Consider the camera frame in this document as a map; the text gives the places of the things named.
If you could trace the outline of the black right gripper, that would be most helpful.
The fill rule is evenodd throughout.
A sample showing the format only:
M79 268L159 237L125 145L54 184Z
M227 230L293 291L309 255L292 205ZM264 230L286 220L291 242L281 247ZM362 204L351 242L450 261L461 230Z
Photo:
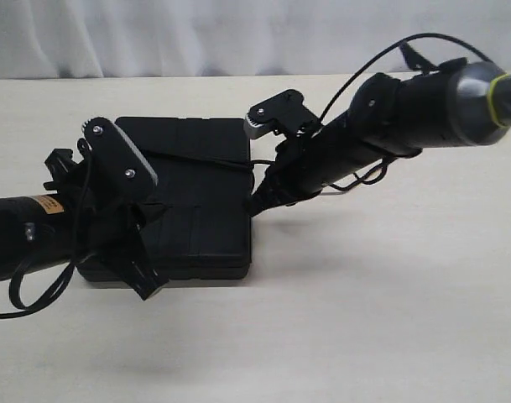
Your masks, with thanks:
M289 156L277 156L254 193L244 202L250 217L290 207L318 196L323 188L356 170L356 138L331 125L307 139Z

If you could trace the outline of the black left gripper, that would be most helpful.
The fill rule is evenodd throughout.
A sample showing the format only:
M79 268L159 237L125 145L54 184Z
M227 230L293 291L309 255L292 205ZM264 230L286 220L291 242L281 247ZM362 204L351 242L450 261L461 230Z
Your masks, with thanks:
M83 159L89 149L80 147ZM169 209L161 201L100 208L89 190L91 169L84 174L71 149L54 149L45 161L52 180L44 184L43 266L62 264L76 254L82 261L112 252L112 271L146 301L167 284L151 261L139 230Z

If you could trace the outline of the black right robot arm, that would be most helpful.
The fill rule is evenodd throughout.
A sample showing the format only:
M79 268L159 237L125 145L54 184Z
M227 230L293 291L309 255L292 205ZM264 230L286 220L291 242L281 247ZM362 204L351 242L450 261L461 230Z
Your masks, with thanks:
M407 80L375 74L328 124L300 92L286 90L245 117L251 139L284 136L247 210L256 216L309 200L369 165L384 170L424 149L496 144L510 128L511 74L492 62L451 60Z

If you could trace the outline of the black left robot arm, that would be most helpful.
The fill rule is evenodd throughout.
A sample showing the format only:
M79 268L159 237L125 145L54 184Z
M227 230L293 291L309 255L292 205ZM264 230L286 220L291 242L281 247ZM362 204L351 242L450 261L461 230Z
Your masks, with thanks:
M0 281L8 281L9 299L20 311L37 311L55 301L86 262L103 264L142 300L164 283L141 235L167 210L150 197L154 183L140 184L153 170L128 179L85 141L78 149L80 162L72 149L50 153L44 163L51 179L44 194L0 198ZM25 304L20 296L24 276L57 264L65 265L60 276L35 303Z

